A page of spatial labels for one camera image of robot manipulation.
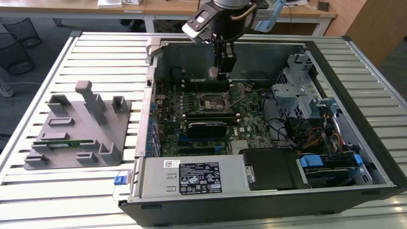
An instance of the chair leg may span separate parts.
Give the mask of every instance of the chair leg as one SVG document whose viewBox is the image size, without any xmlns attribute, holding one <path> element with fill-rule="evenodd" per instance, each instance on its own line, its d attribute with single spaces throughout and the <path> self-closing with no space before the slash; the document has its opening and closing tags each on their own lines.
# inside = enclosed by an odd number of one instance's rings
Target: chair leg
<svg viewBox="0 0 407 229">
<path fill-rule="evenodd" d="M 13 95 L 13 90 L 10 87 L 5 84 L 5 82 L 0 79 L 0 94 L 4 97 L 12 97 Z"/>
<path fill-rule="evenodd" d="M 52 18 L 53 20 L 53 23 L 57 27 L 61 27 L 62 26 L 62 19 L 61 18 Z"/>
</svg>

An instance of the floor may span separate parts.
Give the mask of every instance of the floor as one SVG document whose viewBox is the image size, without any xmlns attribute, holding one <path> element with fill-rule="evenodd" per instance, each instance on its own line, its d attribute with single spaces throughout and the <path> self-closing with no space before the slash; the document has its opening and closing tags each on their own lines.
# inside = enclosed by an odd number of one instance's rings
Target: floor
<svg viewBox="0 0 407 229">
<path fill-rule="evenodd" d="M 42 41 L 37 47 L 28 49 L 36 68 L 29 73 L 18 76 L 8 75 L 0 68 L 0 77 L 8 83 L 42 82 L 72 31 L 126 32 L 128 30 L 126 26 L 118 24 L 118 20 L 64 19 L 62 27 L 56 27 L 52 19 L 33 18 L 32 22 Z M 407 87 L 405 63 L 407 42 L 401 41 L 379 70 L 407 99 L 407 91 L 404 90 Z M 10 98 L 0 96 L 0 134 L 13 133 L 37 88 L 38 85 L 34 84 L 13 84 L 14 96 Z M 0 137 L 0 152 L 6 144 L 6 140 L 6 138 Z"/>
</svg>

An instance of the metal drive bracket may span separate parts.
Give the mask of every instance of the metal drive bracket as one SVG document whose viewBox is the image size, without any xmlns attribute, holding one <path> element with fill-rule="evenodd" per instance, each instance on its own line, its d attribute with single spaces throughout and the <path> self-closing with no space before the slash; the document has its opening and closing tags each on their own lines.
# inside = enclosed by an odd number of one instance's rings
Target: metal drive bracket
<svg viewBox="0 0 407 229">
<path fill-rule="evenodd" d="M 152 59 L 154 56 L 160 55 L 162 53 L 162 47 L 166 46 L 168 43 L 161 44 L 161 39 L 160 38 L 150 38 L 148 40 L 148 45 L 145 46 L 145 51 L 146 51 L 146 57 L 145 57 L 145 63 L 152 65 Z"/>
<path fill-rule="evenodd" d="M 336 106 L 334 99 L 312 99 L 309 102 L 310 115 L 318 115 L 318 109 L 328 109 L 330 106 Z"/>
</svg>

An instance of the warning label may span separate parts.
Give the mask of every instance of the warning label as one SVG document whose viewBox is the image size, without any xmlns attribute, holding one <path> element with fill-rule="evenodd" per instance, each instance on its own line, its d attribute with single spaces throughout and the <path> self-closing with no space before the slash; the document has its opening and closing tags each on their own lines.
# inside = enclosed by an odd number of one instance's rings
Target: warning label
<svg viewBox="0 0 407 229">
<path fill-rule="evenodd" d="M 220 193 L 218 163 L 178 164 L 178 192 L 181 195 Z"/>
</svg>

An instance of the wooden desk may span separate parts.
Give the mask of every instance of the wooden desk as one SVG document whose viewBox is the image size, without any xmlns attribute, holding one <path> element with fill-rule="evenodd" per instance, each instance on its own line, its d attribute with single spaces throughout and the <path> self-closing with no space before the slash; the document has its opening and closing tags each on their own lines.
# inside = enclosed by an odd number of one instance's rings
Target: wooden desk
<svg viewBox="0 0 407 229">
<path fill-rule="evenodd" d="M 317 0 L 310 0 L 309 5 L 314 6 Z M 197 0 L 146 0 L 146 14 L 166 14 L 166 15 L 192 15 L 197 10 Z M 304 6 L 290 7 L 293 18 L 334 18 L 337 14 L 333 11 L 324 12 L 313 10 Z M 280 17 L 289 18 L 289 9 L 284 8 Z"/>
<path fill-rule="evenodd" d="M 310 0 L 309 5 L 314 6 L 317 0 Z M 153 20 L 186 20 L 197 10 L 197 0 L 146 0 L 145 16 L 148 21 Z M 304 6 L 293 6 L 282 9 L 277 22 L 312 23 L 316 24 L 312 35 L 322 36 L 330 20 L 336 18 L 334 11 L 324 12 Z"/>
<path fill-rule="evenodd" d="M 124 4 L 121 8 L 97 9 L 97 0 L 0 0 L 0 11 L 54 13 L 144 13 L 146 0 L 140 5 Z"/>
<path fill-rule="evenodd" d="M 142 0 L 140 5 L 97 9 L 97 0 L 0 0 L 0 16 L 84 19 L 142 19 L 146 32 L 154 32 L 153 20 L 186 20 L 197 10 L 197 0 Z M 333 11 L 306 7 L 282 9 L 277 22 L 314 23 L 313 35 L 322 35 Z"/>
</svg>

